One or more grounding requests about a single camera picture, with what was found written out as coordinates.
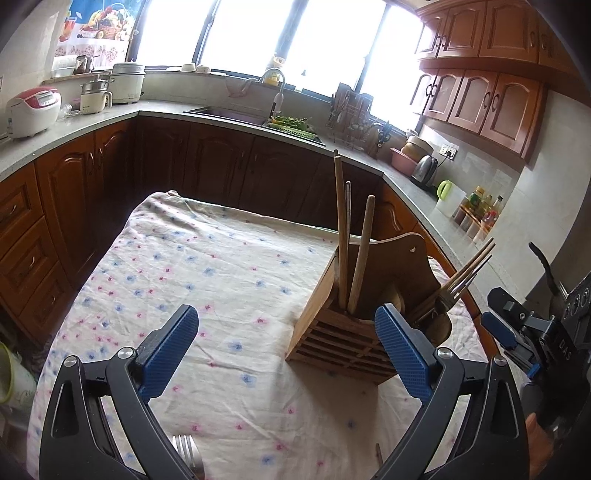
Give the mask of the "person's right hand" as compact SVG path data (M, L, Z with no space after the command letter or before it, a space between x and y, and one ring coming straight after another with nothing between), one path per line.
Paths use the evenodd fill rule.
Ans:
M529 478L535 479L553 455L553 442L537 420L535 412L526 419L529 448Z

